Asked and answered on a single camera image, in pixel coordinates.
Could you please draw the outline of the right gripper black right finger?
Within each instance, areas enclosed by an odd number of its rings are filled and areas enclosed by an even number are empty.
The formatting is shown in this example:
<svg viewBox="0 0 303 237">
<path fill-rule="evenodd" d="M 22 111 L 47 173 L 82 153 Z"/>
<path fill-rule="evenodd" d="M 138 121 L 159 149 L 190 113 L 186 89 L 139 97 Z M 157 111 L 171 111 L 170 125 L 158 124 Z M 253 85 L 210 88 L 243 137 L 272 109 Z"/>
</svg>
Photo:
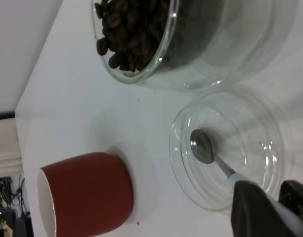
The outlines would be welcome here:
<svg viewBox="0 0 303 237">
<path fill-rule="evenodd" d="M 286 180 L 279 192 L 279 202 L 303 221 L 303 184 L 296 180 Z"/>
</svg>

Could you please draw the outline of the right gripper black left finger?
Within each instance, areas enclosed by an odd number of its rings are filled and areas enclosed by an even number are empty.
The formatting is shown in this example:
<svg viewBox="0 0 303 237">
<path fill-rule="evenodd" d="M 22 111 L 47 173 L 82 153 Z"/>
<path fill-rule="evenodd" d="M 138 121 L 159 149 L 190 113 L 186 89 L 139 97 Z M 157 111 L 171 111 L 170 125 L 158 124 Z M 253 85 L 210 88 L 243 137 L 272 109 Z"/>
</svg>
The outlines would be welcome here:
<svg viewBox="0 0 303 237">
<path fill-rule="evenodd" d="M 301 226 L 290 222 L 289 224 L 290 226 L 284 222 L 269 197 L 257 184 L 249 181 L 236 182 L 231 212 L 235 237 L 303 236 L 303 233 L 295 233 L 302 230 Z"/>
</svg>

